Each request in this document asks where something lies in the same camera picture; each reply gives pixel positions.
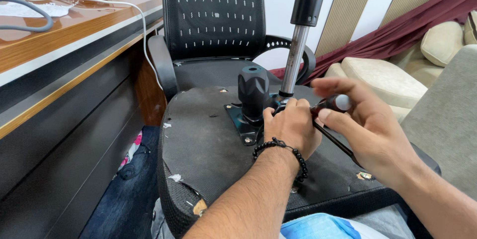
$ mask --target white cable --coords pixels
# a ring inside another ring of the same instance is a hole
[[[142,16],[142,18],[143,18],[143,31],[144,31],[144,33],[143,33],[143,35],[144,35],[144,38],[143,38],[143,40],[144,40],[144,56],[146,57],[147,62],[148,62],[149,65],[151,66],[152,71],[154,72],[154,75],[156,76],[156,82],[157,82],[159,88],[160,88],[161,90],[163,90],[161,84],[159,83],[158,73],[156,72],[156,69],[155,69],[154,66],[152,65],[151,60],[149,60],[149,57],[147,56],[147,51],[146,51],[146,35],[147,35],[147,33],[146,33],[146,17],[144,16],[142,10],[141,10],[139,7],[135,6],[134,4],[128,3],[128,2],[122,2],[122,1],[108,1],[108,0],[92,0],[92,1],[97,1],[97,2],[102,2],[102,3],[109,3],[109,4],[124,4],[124,5],[129,5],[129,6],[134,7],[135,9],[137,9],[137,10],[141,13],[141,16]]]

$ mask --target gray cable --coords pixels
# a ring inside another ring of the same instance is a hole
[[[26,32],[37,32],[37,33],[42,33],[42,32],[47,32],[51,27],[53,26],[53,19],[51,19],[51,16],[48,15],[45,11],[41,10],[40,8],[34,6],[33,4],[24,1],[24,0],[0,0],[0,1],[10,1],[10,2],[15,2],[22,4],[24,6],[27,6],[34,11],[40,13],[42,16],[46,18],[46,25],[43,27],[24,27],[24,26],[13,26],[13,25],[0,25],[0,30],[18,30],[18,31],[26,31]]]

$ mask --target black mesh chair back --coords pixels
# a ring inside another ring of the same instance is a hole
[[[254,58],[265,44],[263,0],[163,0],[172,60]]]

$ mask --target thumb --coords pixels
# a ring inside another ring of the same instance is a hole
[[[350,143],[357,139],[362,140],[370,135],[368,130],[360,126],[351,117],[330,109],[321,109],[318,118],[326,126],[342,134]]]

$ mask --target wooden desk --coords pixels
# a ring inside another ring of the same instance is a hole
[[[162,0],[114,1],[141,8],[148,37],[162,28]],[[160,123],[138,15],[82,1],[48,32],[0,30],[0,238],[77,237],[141,127]]]

